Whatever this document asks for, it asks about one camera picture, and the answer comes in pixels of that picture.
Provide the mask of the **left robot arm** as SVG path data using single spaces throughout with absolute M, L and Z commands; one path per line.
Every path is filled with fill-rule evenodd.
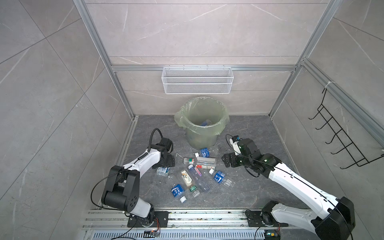
M 133 215 L 144 227 L 152 225 L 155 210 L 152 204 L 140 198 L 140 178 L 149 169 L 173 167 L 175 158 L 172 151 L 173 142 L 162 138 L 130 163 L 113 166 L 101 196 L 102 204 Z

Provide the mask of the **bottle dark blue label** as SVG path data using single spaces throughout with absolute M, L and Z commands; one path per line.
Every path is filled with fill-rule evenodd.
M 207 119 L 201 123 L 202 127 L 211 126 L 213 123 L 211 120 Z

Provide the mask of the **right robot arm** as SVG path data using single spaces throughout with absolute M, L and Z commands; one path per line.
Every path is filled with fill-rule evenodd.
M 255 178 L 264 176 L 307 205 L 307 209 L 298 209 L 270 201 L 260 214 L 265 226 L 293 225 L 316 234 L 321 240 L 353 238 L 356 219 L 351 200 L 346 197 L 337 198 L 314 186 L 276 156 L 262 154 L 249 138 L 226 135 L 226 142 L 234 150 L 222 156 L 227 168 L 244 167 Z

